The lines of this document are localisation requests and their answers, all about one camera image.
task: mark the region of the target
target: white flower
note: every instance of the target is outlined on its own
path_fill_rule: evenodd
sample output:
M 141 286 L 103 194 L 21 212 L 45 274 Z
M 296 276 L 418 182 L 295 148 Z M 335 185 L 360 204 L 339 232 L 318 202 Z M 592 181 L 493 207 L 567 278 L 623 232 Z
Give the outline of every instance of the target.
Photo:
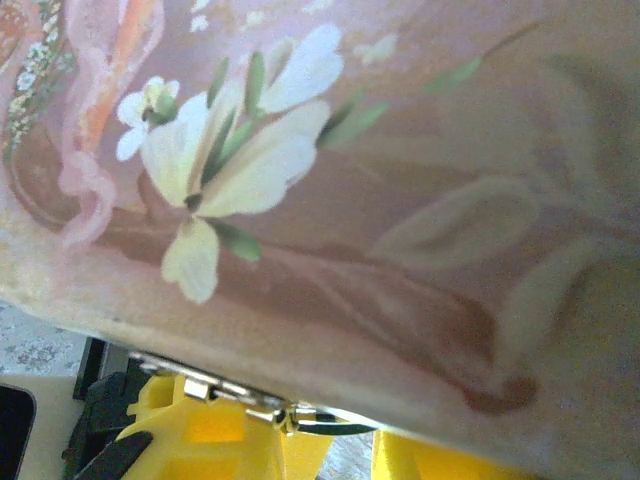
M 259 107 L 283 112 L 329 89 L 338 79 L 344 60 L 336 53 L 341 33 L 328 23 L 307 35 L 299 45 L 287 38 L 265 54 L 265 88 Z
M 42 26 L 42 30 L 44 30 L 44 32 L 48 32 L 49 30 L 51 30 L 51 27 L 53 27 L 55 25 L 55 23 L 58 21 L 58 15 L 52 15 L 51 17 L 49 17 L 49 20 L 47 20 L 47 22 Z
M 211 0 L 196 0 L 191 7 L 191 13 L 196 13 L 206 7 Z
M 31 73 L 31 72 L 22 72 L 20 75 L 18 75 L 18 80 L 16 81 L 16 87 L 18 88 L 18 91 L 25 91 L 28 90 L 31 85 L 33 85 L 33 82 L 35 82 L 36 80 L 36 76 L 35 74 Z
M 143 119 L 145 110 L 155 109 L 156 102 L 164 93 L 175 98 L 179 89 L 180 83 L 177 80 L 165 82 L 161 77 L 152 77 L 141 91 L 130 93 L 122 99 L 116 112 L 118 120 L 131 129 L 118 141 L 116 158 L 119 161 L 125 162 L 133 157 L 147 138 L 149 123 Z
M 153 184 L 168 203 L 185 208 L 188 197 L 197 199 L 161 269 L 165 281 L 178 283 L 199 304 L 211 297 L 218 282 L 220 239 L 206 219 L 262 213 L 280 203 L 311 168 L 316 138 L 329 118 L 324 101 L 299 106 L 249 139 L 201 186 L 214 141 L 230 116 L 234 125 L 227 139 L 231 137 L 242 100 L 241 88 L 227 84 L 207 110 L 202 93 L 187 101 L 174 121 L 154 129 L 140 150 Z
M 49 32 L 49 35 L 47 35 L 47 38 L 45 38 L 44 41 L 46 43 L 51 43 L 51 42 L 55 42 L 57 39 L 58 39 L 58 29 L 54 28 Z
M 191 19 L 191 33 L 202 32 L 209 26 L 206 15 L 196 15 Z
M 27 58 L 30 58 L 33 61 L 40 61 L 49 55 L 49 47 L 44 45 L 42 42 L 36 42 L 29 47 L 29 53 L 27 54 Z

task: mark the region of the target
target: metal latch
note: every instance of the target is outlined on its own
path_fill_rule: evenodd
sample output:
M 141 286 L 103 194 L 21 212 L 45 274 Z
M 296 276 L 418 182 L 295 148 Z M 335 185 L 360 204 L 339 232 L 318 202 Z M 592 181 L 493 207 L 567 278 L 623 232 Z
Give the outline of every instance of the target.
M 202 402 L 226 398 L 246 406 L 252 417 L 269 422 L 283 433 L 316 435 L 354 435 L 375 430 L 375 427 L 342 420 L 335 415 L 301 401 L 287 400 L 263 390 L 203 372 L 175 360 L 145 352 L 130 352 L 150 375 L 182 375 L 184 394 Z

